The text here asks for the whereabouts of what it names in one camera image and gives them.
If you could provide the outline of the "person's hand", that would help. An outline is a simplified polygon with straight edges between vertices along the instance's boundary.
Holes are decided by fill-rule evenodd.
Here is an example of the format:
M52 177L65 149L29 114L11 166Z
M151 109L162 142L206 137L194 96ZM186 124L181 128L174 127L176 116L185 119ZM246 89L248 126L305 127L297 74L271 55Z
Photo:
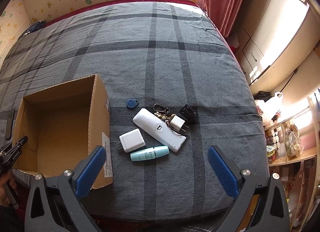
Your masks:
M10 200L7 196L4 186L9 182L13 189L16 189L16 182L11 170L4 173L0 178L0 205L3 207L9 207Z

